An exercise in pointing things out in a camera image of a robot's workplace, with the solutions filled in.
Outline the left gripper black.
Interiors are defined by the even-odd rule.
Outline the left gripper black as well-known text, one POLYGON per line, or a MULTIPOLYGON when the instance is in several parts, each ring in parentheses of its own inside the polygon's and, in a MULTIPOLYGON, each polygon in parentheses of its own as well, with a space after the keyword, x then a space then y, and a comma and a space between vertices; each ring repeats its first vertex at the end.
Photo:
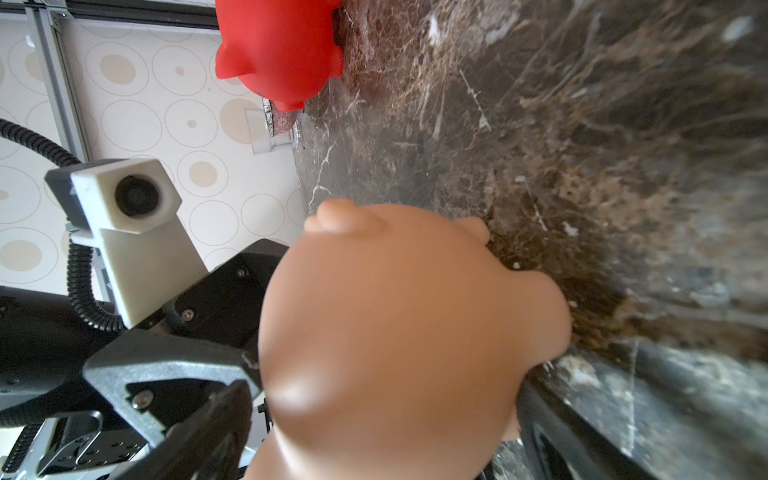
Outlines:
POLYGON ((63 296, 3 288, 1 425, 18 436, 1 456, 2 477, 112 479, 148 452, 140 432, 155 423, 123 418, 124 386, 201 379, 250 385, 242 478, 271 426, 256 347, 266 288, 285 253, 257 241, 120 333, 86 325, 63 296))

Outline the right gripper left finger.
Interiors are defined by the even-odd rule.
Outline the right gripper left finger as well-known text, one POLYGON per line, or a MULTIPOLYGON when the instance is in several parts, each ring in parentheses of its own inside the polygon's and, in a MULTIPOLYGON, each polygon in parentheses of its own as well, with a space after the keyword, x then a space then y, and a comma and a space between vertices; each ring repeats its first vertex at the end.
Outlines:
POLYGON ((115 469, 112 479, 237 479, 251 427, 252 397, 245 380, 132 381, 121 415, 141 430, 148 452, 115 469))

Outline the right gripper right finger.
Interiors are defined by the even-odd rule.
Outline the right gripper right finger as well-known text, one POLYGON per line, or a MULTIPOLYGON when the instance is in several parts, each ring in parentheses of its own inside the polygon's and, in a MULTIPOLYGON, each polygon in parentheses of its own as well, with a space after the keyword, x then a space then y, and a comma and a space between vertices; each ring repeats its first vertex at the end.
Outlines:
POLYGON ((523 382, 517 413, 529 468, 536 479, 654 478, 535 379, 523 382))

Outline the pink piggy bank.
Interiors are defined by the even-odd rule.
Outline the pink piggy bank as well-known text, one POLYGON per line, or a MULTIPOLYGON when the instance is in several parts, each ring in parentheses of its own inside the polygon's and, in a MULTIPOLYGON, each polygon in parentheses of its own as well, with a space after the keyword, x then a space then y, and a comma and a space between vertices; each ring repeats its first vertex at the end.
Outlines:
POLYGON ((269 281, 258 357, 273 426, 250 479, 473 479, 516 439, 526 374, 570 306, 512 271, 479 218, 323 202, 269 281))

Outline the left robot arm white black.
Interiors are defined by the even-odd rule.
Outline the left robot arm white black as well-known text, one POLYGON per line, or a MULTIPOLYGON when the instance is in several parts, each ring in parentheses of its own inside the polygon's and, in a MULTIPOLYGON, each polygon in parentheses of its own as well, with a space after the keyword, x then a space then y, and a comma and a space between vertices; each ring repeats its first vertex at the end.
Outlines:
POLYGON ((67 292, 1 291, 5 479, 240 479, 269 430, 256 343, 286 253, 263 239, 208 270, 154 159, 84 163, 3 121, 53 164, 67 292))

